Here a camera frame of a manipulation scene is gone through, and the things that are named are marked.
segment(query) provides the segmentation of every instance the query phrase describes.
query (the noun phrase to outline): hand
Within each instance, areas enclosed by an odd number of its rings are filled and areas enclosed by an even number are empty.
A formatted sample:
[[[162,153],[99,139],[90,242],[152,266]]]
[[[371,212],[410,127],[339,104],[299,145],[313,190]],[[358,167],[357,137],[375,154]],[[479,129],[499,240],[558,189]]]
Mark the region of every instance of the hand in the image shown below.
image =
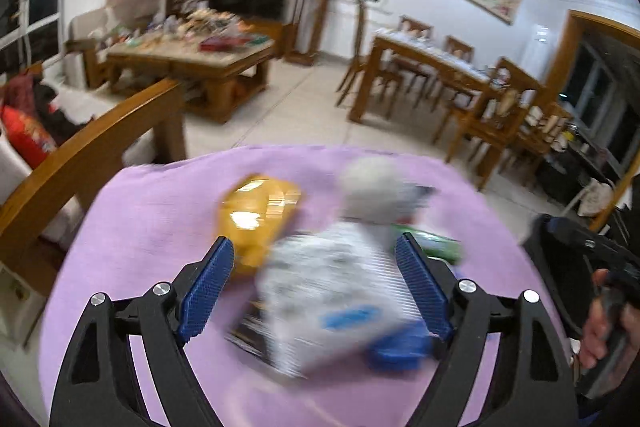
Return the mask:
[[[593,274],[593,282],[602,286],[607,278],[608,270],[597,270]],[[607,390],[611,391],[622,383],[626,372],[634,363],[638,350],[640,350],[640,311],[630,305],[626,305],[620,317],[622,326],[629,335],[629,343],[618,367],[611,373]],[[580,344],[580,364],[585,369],[593,368],[598,360],[607,356],[606,338],[611,324],[602,307],[600,298],[591,303],[591,310],[587,322],[582,328],[582,342]]]

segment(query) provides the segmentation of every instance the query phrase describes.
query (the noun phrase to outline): white plastic bag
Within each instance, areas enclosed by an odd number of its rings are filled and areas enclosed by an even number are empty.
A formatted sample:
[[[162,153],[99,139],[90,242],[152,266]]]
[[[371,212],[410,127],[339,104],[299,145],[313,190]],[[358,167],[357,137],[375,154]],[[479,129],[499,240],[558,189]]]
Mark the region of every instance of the white plastic bag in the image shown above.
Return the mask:
[[[358,223],[273,245],[257,277],[274,367],[298,377],[420,314],[398,266]]]

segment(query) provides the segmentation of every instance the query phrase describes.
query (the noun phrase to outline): wooden door frame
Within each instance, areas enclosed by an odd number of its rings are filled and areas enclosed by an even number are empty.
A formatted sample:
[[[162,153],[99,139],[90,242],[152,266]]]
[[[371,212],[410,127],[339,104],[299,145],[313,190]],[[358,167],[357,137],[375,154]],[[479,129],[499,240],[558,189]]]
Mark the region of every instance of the wooden door frame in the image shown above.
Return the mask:
[[[599,15],[570,10],[556,50],[556,56],[546,76],[546,89],[542,95],[543,100],[541,100],[541,103],[553,102],[558,99],[558,95],[564,89],[569,74],[574,67],[580,42],[582,42],[582,38],[587,31],[598,31],[619,40],[627,46],[640,50],[640,31]],[[597,232],[604,227],[616,204],[625,194],[639,169],[640,152],[638,152],[629,170],[616,186],[611,202],[591,221],[591,230]]]

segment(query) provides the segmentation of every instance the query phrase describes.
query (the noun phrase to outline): sliding glass door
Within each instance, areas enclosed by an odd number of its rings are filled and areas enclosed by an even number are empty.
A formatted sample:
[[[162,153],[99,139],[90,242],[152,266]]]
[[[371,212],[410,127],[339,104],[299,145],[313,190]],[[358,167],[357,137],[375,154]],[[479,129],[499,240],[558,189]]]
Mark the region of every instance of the sliding glass door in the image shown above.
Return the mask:
[[[62,0],[0,0],[0,73],[62,56]]]

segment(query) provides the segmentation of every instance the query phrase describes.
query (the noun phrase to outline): purple cloth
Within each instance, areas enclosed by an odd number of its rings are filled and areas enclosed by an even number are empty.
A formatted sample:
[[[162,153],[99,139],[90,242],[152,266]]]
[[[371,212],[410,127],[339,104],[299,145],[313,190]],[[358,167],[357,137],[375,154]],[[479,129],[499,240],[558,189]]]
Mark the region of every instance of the purple cloth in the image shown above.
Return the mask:
[[[321,230],[339,205],[336,173],[359,155],[353,148],[277,146],[237,148],[168,166],[121,171],[96,198],[69,251],[50,296],[40,341],[40,382],[47,408],[66,346],[92,294],[111,299],[142,295],[156,282],[173,280],[199,261],[216,237],[217,208],[224,194],[249,174],[297,183],[304,200],[295,225]],[[462,241],[460,272],[488,293],[509,297],[525,289],[540,293],[558,331],[558,317],[527,255],[484,198],[455,169],[424,156],[392,155],[407,179],[438,189],[431,199],[439,220]],[[401,427],[433,376],[436,363],[388,377],[367,368],[360,354],[318,370],[308,380],[280,385],[264,368],[225,340],[252,289],[225,289],[204,333],[185,348],[207,398],[225,427]],[[144,357],[132,350],[151,418],[166,425]],[[497,350],[490,336],[461,425],[478,418]]]

